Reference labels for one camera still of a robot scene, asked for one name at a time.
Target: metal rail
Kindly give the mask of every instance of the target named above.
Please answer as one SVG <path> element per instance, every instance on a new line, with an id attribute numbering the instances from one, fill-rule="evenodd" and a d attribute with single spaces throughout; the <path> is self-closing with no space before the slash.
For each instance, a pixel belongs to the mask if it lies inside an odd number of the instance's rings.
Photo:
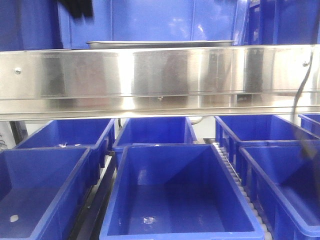
<path id="1" fill-rule="evenodd" d="M 320 45 L 0 52 L 0 119 L 320 112 Z"/>

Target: plastic crate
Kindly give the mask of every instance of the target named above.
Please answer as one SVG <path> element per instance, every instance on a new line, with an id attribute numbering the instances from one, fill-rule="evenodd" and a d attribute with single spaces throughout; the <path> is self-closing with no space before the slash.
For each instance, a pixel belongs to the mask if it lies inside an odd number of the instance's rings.
<path id="1" fill-rule="evenodd" d="M 117 166 L 126 146 L 154 144 L 192 144 L 197 141 L 188 117 L 130 118 L 124 123 L 112 150 Z"/>
<path id="2" fill-rule="evenodd" d="M 67 240 L 89 190 L 90 151 L 0 152 L 0 239 Z"/>
<path id="3" fill-rule="evenodd" d="M 276 115 L 216 116 L 215 126 L 215 138 L 237 173 L 241 166 L 239 147 L 297 145 L 296 135 L 304 140 L 319 140 L 316 135 Z"/>
<path id="4" fill-rule="evenodd" d="M 99 239 L 263 240 L 264 232 L 213 146 L 132 146 Z"/>
<path id="5" fill-rule="evenodd" d="M 54 120 L 19 143 L 16 149 L 91 148 L 92 184 L 100 178 L 105 156 L 115 140 L 114 119 Z"/>
<path id="6" fill-rule="evenodd" d="M 93 0 L 94 18 L 74 20 L 59 6 L 64 48 L 88 41 L 233 40 L 243 44 L 249 0 Z"/>
<path id="7" fill-rule="evenodd" d="M 249 9 L 248 43 L 317 44 L 320 1 L 258 0 Z"/>
<path id="8" fill-rule="evenodd" d="M 312 160 L 300 146 L 240 149 L 242 185 L 274 240 L 319 240 L 319 151 Z"/>
<path id="9" fill-rule="evenodd" d="M 1 0 L 0 51 L 60 48 L 57 1 Z"/>
<path id="10" fill-rule="evenodd" d="M 301 127 L 320 136 L 320 114 L 300 114 Z"/>

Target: black cable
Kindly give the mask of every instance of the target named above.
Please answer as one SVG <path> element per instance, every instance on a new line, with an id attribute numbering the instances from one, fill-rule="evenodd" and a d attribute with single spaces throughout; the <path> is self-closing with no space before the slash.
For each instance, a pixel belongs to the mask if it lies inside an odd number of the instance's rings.
<path id="1" fill-rule="evenodd" d="M 296 92 L 296 95 L 294 97 L 293 101 L 293 107 L 292 107 L 292 115 L 291 115 L 291 121 L 294 123 L 295 120 L 295 115 L 296 115 L 296 109 L 298 105 L 298 101 L 304 91 L 305 85 L 309 79 L 310 72 L 311 72 L 311 67 L 312 67 L 312 62 L 313 62 L 313 55 L 314 51 L 312 49 L 311 54 L 310 54 L 310 60 L 309 60 L 309 68 L 306 71 L 306 74 L 304 76 L 303 81 L 300 84 L 300 87 L 298 91 Z M 313 177 L 314 177 L 314 187 L 316 191 L 316 195 L 318 198 L 318 201 L 320 202 L 320 154 L 317 151 L 316 147 L 311 143 L 307 143 L 307 137 L 304 132 L 296 130 L 295 131 L 295 137 L 297 140 L 299 140 L 299 143 L 301 145 L 301 157 L 302 158 L 307 158 L 310 159 L 311 164 L 312 164 L 312 169 L 313 169 Z"/>
<path id="2" fill-rule="evenodd" d="M 308 63 L 308 70 L 306 71 L 304 79 L 301 82 L 301 84 L 298 88 L 298 91 L 296 92 L 296 94 L 294 96 L 292 112 L 291 112 L 291 122 L 292 123 L 295 122 L 295 115 L 296 115 L 298 101 L 304 91 L 304 88 L 305 88 L 306 83 L 307 83 L 309 76 L 310 76 L 313 56 L 314 56 L 314 51 L 312 49 L 311 53 L 310 53 L 309 63 Z M 294 134 L 295 134 L 296 139 L 299 140 L 299 142 L 302 146 L 303 154 L 306 154 L 310 159 L 313 159 L 315 157 L 315 155 L 317 154 L 317 150 L 312 145 L 306 143 L 305 139 L 308 139 L 305 137 L 306 134 L 300 130 L 296 130 Z"/>

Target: screw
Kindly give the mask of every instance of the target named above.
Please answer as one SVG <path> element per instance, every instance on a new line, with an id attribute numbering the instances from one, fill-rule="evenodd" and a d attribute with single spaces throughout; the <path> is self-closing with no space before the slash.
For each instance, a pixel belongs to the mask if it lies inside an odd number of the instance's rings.
<path id="1" fill-rule="evenodd" d="M 20 67 L 16 67 L 16 68 L 14 69 L 14 73 L 17 74 L 17 75 L 20 75 L 21 72 L 22 72 L 22 70 L 21 70 Z"/>

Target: metal tray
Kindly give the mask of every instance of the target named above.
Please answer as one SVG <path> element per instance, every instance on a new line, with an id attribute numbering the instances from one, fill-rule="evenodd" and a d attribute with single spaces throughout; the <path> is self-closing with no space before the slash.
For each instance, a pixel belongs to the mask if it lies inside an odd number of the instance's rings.
<path id="1" fill-rule="evenodd" d="M 90 49 L 155 49 L 228 47 L 233 41 L 88 41 Z"/>

